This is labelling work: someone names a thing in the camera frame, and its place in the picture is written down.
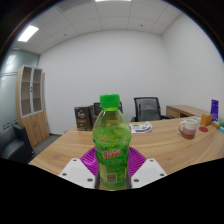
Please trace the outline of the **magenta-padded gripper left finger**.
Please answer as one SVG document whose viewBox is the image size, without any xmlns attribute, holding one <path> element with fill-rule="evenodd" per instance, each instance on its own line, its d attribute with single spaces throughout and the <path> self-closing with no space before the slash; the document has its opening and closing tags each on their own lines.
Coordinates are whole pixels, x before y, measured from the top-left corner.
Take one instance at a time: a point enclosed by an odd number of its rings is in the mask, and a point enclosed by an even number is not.
<svg viewBox="0 0 224 224">
<path fill-rule="evenodd" d="M 81 158 L 72 158 L 59 177 L 84 188 L 98 189 L 100 177 L 95 149 L 88 150 Z"/>
</svg>

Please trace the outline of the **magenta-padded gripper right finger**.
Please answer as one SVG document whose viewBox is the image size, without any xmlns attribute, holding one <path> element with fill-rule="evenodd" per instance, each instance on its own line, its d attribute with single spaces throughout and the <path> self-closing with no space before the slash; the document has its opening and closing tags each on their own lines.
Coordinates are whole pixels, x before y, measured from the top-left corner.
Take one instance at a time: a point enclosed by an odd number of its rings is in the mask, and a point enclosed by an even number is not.
<svg viewBox="0 0 224 224">
<path fill-rule="evenodd" d="M 138 150 L 130 147 L 126 183 L 128 189 L 141 188 L 166 176 L 166 172 L 154 158 L 146 159 Z"/>
</svg>

